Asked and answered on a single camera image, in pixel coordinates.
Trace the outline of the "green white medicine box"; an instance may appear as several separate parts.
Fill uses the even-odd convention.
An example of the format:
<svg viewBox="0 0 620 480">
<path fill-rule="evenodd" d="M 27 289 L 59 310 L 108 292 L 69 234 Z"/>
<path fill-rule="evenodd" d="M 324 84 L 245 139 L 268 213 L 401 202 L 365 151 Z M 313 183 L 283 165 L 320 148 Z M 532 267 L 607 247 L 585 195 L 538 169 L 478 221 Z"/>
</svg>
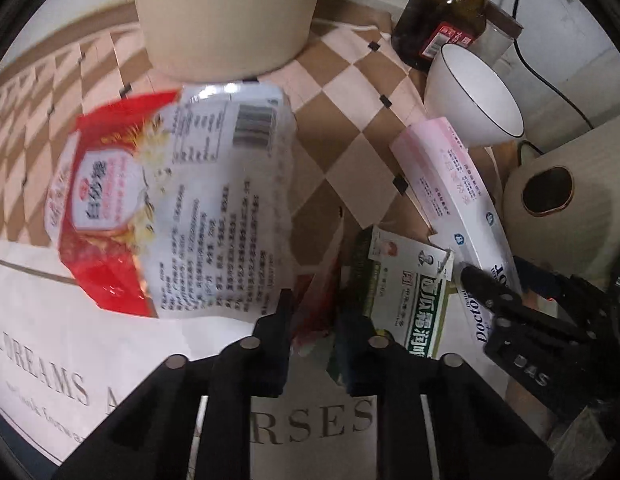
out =
<svg viewBox="0 0 620 480">
<path fill-rule="evenodd" d="M 436 354 L 452 280 L 452 252 L 372 226 L 372 266 L 363 312 L 376 330 L 414 356 Z"/>
</svg>

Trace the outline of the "red white sugar bag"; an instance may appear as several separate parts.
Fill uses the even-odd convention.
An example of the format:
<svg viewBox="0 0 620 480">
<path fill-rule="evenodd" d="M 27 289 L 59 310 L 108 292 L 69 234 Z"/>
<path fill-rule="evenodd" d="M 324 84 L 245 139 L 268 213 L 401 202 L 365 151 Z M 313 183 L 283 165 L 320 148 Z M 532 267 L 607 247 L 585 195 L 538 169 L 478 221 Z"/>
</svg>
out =
<svg viewBox="0 0 620 480">
<path fill-rule="evenodd" d="M 99 107 L 60 155 L 45 231 L 101 309 L 255 321 L 293 281 L 295 132 L 284 91 L 259 82 Z"/>
</svg>

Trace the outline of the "pink white long box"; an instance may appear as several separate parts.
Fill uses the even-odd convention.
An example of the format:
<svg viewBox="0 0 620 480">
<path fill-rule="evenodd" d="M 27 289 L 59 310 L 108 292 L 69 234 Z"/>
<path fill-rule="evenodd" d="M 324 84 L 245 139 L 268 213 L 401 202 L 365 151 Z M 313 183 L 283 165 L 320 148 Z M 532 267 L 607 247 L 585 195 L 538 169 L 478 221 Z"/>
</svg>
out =
<svg viewBox="0 0 620 480">
<path fill-rule="evenodd" d="M 464 304 L 470 339 L 484 350 L 492 314 L 461 285 L 466 266 L 490 274 L 513 292 L 522 288 L 500 222 L 484 181 L 446 118 L 406 128 L 390 149 L 434 231 L 430 242 L 453 252 L 453 279 Z"/>
</svg>

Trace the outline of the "white pink electric kettle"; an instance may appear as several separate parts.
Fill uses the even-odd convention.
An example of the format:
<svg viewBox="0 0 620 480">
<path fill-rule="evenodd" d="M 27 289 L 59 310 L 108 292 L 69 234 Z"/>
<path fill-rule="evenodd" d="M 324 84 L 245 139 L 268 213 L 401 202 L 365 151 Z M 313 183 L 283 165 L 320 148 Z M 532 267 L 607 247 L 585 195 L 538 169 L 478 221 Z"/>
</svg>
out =
<svg viewBox="0 0 620 480">
<path fill-rule="evenodd" d="M 607 285 L 620 255 L 620 116 L 514 170 L 503 222 L 514 256 Z"/>
</svg>

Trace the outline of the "white ceramic bowl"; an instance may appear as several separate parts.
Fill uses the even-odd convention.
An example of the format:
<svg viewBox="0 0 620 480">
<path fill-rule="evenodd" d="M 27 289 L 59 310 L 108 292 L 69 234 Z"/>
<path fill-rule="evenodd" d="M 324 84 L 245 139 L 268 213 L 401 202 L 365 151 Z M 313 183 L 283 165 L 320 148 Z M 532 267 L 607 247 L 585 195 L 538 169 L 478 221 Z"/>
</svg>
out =
<svg viewBox="0 0 620 480">
<path fill-rule="evenodd" d="M 445 44 L 426 79 L 425 110 L 446 118 L 467 148 L 519 140 L 524 121 L 510 90 L 481 58 L 456 44 Z"/>
</svg>

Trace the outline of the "checkered counter mat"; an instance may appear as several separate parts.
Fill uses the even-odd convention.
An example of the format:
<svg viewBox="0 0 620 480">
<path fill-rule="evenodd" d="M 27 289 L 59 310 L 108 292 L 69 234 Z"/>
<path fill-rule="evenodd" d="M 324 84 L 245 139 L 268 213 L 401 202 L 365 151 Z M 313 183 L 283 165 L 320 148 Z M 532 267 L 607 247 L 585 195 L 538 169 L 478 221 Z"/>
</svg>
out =
<svg viewBox="0 0 620 480">
<path fill-rule="evenodd" d="M 301 266 L 320 262 L 338 226 L 426 240 L 390 151 L 424 116 L 425 78 L 391 49 L 386 12 L 321 0 L 304 50 L 266 81 L 285 91 L 298 125 L 288 200 Z M 153 68 L 130 3 L 61 29 L 1 70 L 0 240 L 50 244 L 45 193 L 79 115 L 173 87 Z"/>
</svg>

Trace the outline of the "dark glass sauce bottle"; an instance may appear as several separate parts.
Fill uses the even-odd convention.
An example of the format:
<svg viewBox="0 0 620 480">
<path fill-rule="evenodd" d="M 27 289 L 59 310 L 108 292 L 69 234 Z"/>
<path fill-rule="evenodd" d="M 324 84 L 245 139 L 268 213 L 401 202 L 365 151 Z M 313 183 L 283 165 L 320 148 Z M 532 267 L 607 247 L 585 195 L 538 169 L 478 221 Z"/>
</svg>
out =
<svg viewBox="0 0 620 480">
<path fill-rule="evenodd" d="M 400 60 L 428 72 L 445 44 L 469 47 L 487 24 L 488 0 L 409 0 L 391 33 Z"/>
</svg>

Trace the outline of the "cream utensil holder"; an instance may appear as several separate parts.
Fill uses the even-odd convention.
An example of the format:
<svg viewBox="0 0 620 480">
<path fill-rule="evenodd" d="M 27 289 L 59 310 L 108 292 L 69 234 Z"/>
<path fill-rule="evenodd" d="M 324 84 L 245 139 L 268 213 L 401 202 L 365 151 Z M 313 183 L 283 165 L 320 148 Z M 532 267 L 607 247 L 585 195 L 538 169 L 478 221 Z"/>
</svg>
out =
<svg viewBox="0 0 620 480">
<path fill-rule="evenodd" d="M 223 82 L 269 73 L 306 44 L 318 0 L 134 0 L 146 50 L 164 74 Z"/>
</svg>

